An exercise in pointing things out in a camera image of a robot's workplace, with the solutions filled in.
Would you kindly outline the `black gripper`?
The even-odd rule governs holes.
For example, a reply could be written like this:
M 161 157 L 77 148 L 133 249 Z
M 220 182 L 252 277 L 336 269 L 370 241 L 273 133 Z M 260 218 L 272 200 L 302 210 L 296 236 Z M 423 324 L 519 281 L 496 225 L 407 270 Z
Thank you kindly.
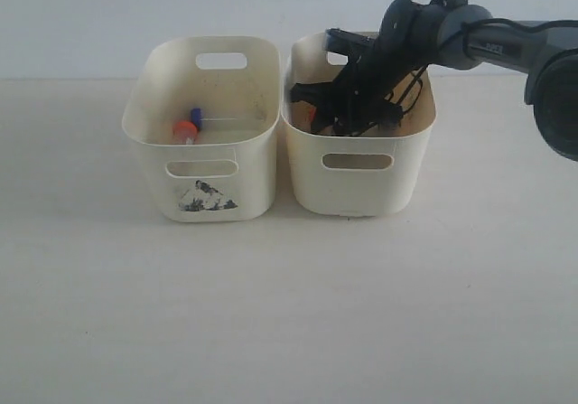
M 399 127 L 414 108 L 417 98 L 410 92 L 423 89 L 424 67 L 406 46 L 406 35 L 394 31 L 373 38 L 373 46 L 361 56 L 346 56 L 334 79 L 291 87 L 292 103 L 316 108 L 313 134 L 329 127 L 335 136 L 361 136 L 373 127 Z

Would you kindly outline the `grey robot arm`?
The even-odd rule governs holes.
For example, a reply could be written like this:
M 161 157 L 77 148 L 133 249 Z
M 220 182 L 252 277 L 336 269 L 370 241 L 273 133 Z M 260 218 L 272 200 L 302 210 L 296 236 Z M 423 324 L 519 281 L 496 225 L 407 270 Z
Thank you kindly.
M 427 5 L 395 0 L 373 37 L 330 28 L 324 48 L 346 56 L 332 80 L 295 83 L 293 103 L 312 106 L 310 130 L 360 136 L 401 123 L 404 79 L 416 84 L 431 65 L 472 70 L 488 63 L 527 77 L 524 102 L 540 136 L 558 155 L 577 158 L 577 22 L 496 18 L 467 0 Z

